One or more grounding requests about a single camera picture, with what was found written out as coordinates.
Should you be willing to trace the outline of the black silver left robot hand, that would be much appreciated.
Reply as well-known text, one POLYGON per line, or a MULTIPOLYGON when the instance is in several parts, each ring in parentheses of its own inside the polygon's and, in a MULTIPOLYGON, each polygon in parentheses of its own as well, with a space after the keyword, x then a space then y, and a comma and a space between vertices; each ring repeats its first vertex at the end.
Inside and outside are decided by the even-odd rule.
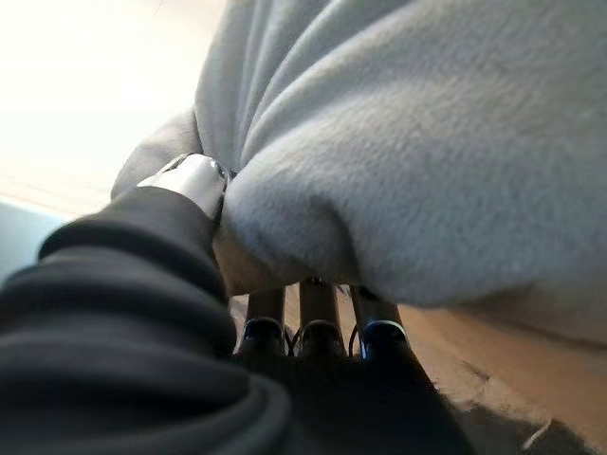
POLYGON ((230 175, 174 158, 64 225, 1 288, 5 454, 470 454, 396 309, 336 289, 251 294, 242 326, 212 251, 230 175))

